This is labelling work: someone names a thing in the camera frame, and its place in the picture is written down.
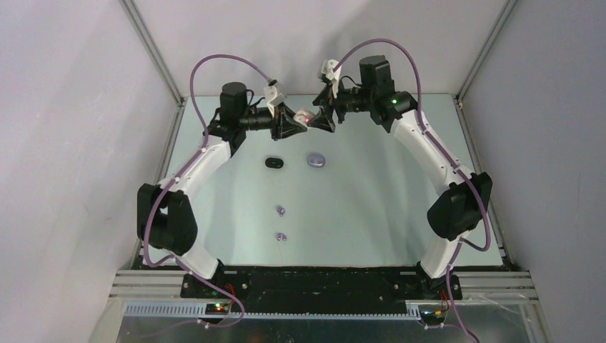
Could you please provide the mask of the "white earbud charging case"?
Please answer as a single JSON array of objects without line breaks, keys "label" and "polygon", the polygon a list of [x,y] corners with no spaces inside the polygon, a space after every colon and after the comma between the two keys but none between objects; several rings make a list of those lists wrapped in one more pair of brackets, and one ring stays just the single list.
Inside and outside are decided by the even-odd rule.
[{"label": "white earbud charging case", "polygon": [[309,124],[316,114],[307,109],[300,109],[294,113],[293,120],[302,125],[305,129],[309,128]]}]

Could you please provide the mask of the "black earbud charging case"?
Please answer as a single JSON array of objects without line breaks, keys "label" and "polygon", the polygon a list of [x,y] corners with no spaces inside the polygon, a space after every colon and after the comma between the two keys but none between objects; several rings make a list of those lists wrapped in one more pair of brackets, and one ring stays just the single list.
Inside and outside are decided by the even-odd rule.
[{"label": "black earbud charging case", "polygon": [[270,169],[281,169],[284,167],[284,160],[277,157],[268,157],[264,160],[264,164]]}]

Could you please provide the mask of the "purple earbud charging case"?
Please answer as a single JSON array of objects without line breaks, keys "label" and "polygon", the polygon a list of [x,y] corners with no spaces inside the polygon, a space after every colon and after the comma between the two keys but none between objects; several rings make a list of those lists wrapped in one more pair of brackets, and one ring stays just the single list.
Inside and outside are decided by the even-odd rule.
[{"label": "purple earbud charging case", "polygon": [[326,165],[326,158],[322,154],[309,154],[307,164],[312,168],[323,168]]}]

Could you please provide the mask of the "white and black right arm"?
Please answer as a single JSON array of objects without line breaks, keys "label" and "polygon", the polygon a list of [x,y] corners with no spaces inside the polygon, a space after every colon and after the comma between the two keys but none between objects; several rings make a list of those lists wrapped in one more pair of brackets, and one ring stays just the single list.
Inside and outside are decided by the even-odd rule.
[{"label": "white and black right arm", "polygon": [[488,173],[463,164],[440,139],[420,103],[409,92],[396,90],[385,56],[361,59],[359,71],[360,82],[346,88],[339,61],[323,61],[318,77],[325,86],[313,101],[320,112],[306,123],[333,132],[346,114],[367,112],[422,167],[438,198],[427,211],[434,236],[419,262],[424,274],[416,278],[415,287],[420,296],[433,299],[443,291],[442,277],[453,268],[470,232],[478,225],[490,230],[487,206],[493,182]]}]

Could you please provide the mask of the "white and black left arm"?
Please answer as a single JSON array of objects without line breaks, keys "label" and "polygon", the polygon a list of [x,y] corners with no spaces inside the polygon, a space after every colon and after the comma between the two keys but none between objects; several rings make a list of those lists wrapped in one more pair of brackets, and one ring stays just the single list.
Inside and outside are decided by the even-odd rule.
[{"label": "white and black left arm", "polygon": [[152,247],[166,252],[200,276],[198,288],[212,298],[223,294],[226,279],[217,273],[221,262],[199,236],[192,201],[211,175],[235,155],[248,131],[267,130],[274,140],[307,131],[306,121],[297,121],[285,104],[286,94],[277,80],[264,88],[265,106],[252,103],[248,93],[241,82],[225,84],[219,107],[191,156],[172,175],[156,184],[143,184],[137,192],[137,236],[144,256]]}]

